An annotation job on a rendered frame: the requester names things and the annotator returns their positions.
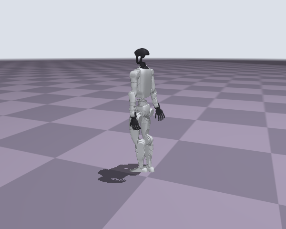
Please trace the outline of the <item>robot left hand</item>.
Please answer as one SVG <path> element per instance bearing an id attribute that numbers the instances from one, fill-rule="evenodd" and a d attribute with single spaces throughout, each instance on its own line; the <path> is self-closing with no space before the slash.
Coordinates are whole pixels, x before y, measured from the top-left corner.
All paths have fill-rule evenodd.
<path id="1" fill-rule="evenodd" d="M 139 127 L 138 121 L 136 119 L 137 117 L 136 112 L 134 112 L 134 115 L 135 117 L 130 116 L 131 117 L 130 127 L 132 126 L 133 130 L 139 130 L 141 128 Z"/>

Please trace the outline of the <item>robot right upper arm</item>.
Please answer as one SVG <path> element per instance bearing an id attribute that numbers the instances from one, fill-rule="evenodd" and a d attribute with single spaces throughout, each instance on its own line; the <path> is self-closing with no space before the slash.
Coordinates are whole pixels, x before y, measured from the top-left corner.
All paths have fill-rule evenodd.
<path id="1" fill-rule="evenodd" d="M 154 71 L 153 71 L 153 69 L 151 69 L 152 70 L 152 87 L 151 87 L 151 92 L 150 93 L 152 93 L 152 92 L 154 92 L 155 91 L 155 82 L 154 82 Z"/>

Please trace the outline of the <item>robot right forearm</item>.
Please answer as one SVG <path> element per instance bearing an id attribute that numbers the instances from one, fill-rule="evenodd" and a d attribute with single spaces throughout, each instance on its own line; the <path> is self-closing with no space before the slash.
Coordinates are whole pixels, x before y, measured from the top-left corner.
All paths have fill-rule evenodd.
<path id="1" fill-rule="evenodd" d="M 152 98 L 152 103 L 154 104 L 155 108 L 159 107 L 158 106 L 158 101 L 157 101 L 157 96 L 156 96 L 157 95 L 156 90 L 154 92 L 150 93 L 150 95 L 151 95 L 151 98 Z"/>

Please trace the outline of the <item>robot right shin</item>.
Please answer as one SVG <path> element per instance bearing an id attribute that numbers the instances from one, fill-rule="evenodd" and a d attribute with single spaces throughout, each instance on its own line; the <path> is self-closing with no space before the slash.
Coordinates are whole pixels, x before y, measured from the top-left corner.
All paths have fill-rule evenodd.
<path id="1" fill-rule="evenodd" d="M 153 137 L 152 137 L 153 139 Z M 146 144 L 145 146 L 145 159 L 146 159 L 146 164 L 148 168 L 152 166 L 152 155 L 153 155 L 153 142 L 149 145 Z"/>

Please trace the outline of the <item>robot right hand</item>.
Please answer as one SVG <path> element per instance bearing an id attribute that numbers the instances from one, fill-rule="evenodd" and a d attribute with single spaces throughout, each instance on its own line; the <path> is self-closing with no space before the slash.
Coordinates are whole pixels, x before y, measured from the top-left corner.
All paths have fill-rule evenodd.
<path id="1" fill-rule="evenodd" d="M 164 116 L 164 113 L 163 113 L 162 109 L 160 109 L 159 103 L 158 103 L 158 106 L 159 107 L 155 108 L 156 109 L 155 118 L 156 118 L 156 115 L 158 115 L 158 121 L 159 121 L 160 119 L 163 120 L 165 118 L 165 116 Z M 161 116 L 162 116 L 162 118 L 161 118 Z M 163 116 L 164 116 L 164 118 L 163 118 Z"/>

